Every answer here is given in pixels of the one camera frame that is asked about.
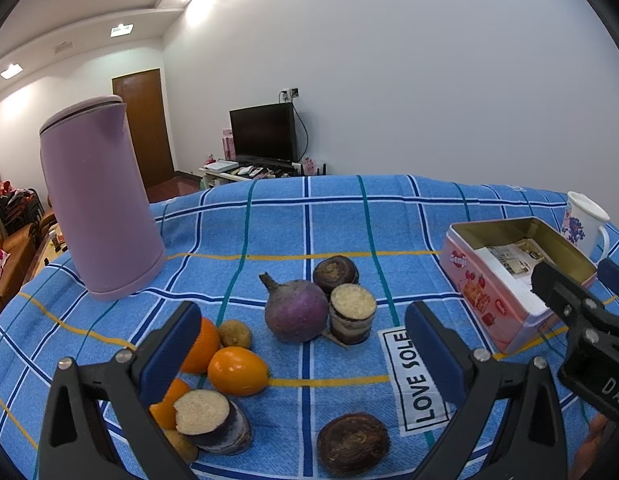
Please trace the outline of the right human hand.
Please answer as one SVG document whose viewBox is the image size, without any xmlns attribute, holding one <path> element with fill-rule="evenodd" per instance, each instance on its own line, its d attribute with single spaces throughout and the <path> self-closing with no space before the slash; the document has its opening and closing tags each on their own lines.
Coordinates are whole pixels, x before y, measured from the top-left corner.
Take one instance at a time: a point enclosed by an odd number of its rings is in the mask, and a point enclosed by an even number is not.
<svg viewBox="0 0 619 480">
<path fill-rule="evenodd" d="M 583 444 L 577 450 L 574 463 L 569 473 L 570 479 L 582 479 L 583 475 L 596 463 L 600 453 L 609 443 L 613 431 L 616 428 L 614 422 L 608 417 L 598 413 L 589 423 L 589 433 Z"/>
</svg>

